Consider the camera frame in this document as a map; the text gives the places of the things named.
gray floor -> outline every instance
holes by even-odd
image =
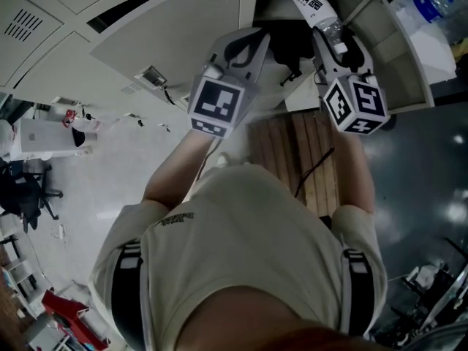
[[[398,115],[391,131],[363,139],[377,190],[376,226],[388,271],[388,305],[415,297],[398,277],[415,266],[464,264],[441,237],[466,246],[468,231],[468,103]]]

cabinet door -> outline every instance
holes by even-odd
[[[60,22],[27,0],[0,0],[0,86]]]
[[[150,0],[104,31],[91,55],[133,81],[153,66],[177,100],[190,92],[214,41],[238,25],[239,0]]]
[[[76,33],[70,34],[29,70],[15,89],[15,97],[42,104],[61,97],[120,115],[132,112],[140,98],[151,98],[139,85],[88,52],[89,42]]]

wooden crate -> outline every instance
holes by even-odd
[[[287,114],[248,126],[252,163],[262,165],[294,195],[304,174],[332,148],[331,123],[321,112]],[[319,217],[331,216],[339,200],[331,154],[299,189],[298,200]]]

office chair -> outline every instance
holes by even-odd
[[[23,218],[23,230],[28,232],[28,224],[33,230],[37,229],[37,219],[41,215],[41,209],[46,208],[47,212],[54,220],[56,216],[48,202],[49,197],[63,197],[63,193],[48,192],[45,188],[47,182],[47,172],[52,170],[49,166],[44,173],[25,173],[20,171],[13,175],[10,163],[0,169],[0,206],[4,209],[4,214],[15,214]],[[25,182],[17,184],[18,179],[24,178]]]

locker vent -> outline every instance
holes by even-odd
[[[127,87],[123,87],[120,91],[124,92],[127,95],[131,95],[139,90],[141,90],[141,86],[136,83],[132,83],[128,85]]]
[[[21,42],[25,42],[41,23],[41,18],[22,9],[16,15],[15,19],[10,22],[7,29],[4,31],[4,34],[20,40]]]

